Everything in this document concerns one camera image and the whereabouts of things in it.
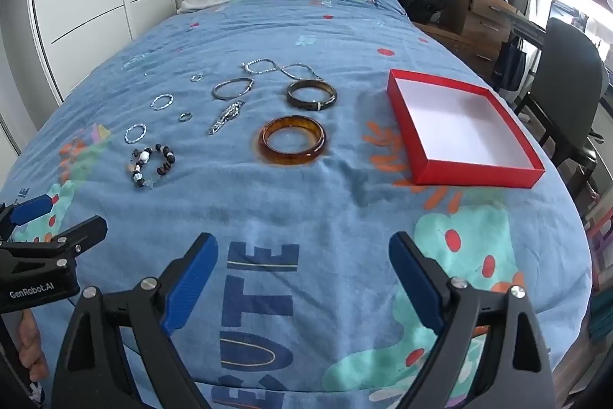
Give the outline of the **person left hand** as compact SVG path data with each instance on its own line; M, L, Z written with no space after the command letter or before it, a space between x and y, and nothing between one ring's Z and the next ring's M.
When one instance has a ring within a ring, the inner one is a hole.
M49 375L49 368L41 350L41 333L30 309L23 311L18 337L21 342L19 358L23 367L28 369L30 380L32 382L44 380Z

